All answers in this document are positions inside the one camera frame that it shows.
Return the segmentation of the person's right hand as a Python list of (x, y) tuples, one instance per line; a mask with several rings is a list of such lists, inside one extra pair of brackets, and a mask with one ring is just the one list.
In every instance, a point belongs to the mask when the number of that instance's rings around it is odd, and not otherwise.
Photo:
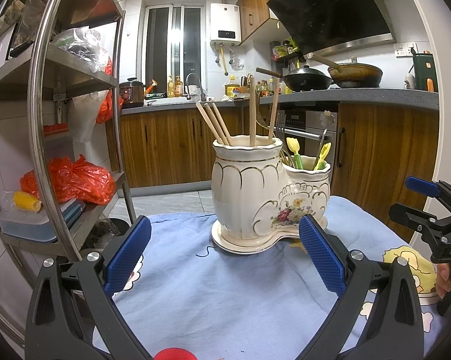
[(444, 297), (451, 291), (451, 268), (447, 263), (437, 264), (436, 268), (436, 292), (441, 299), (444, 299)]

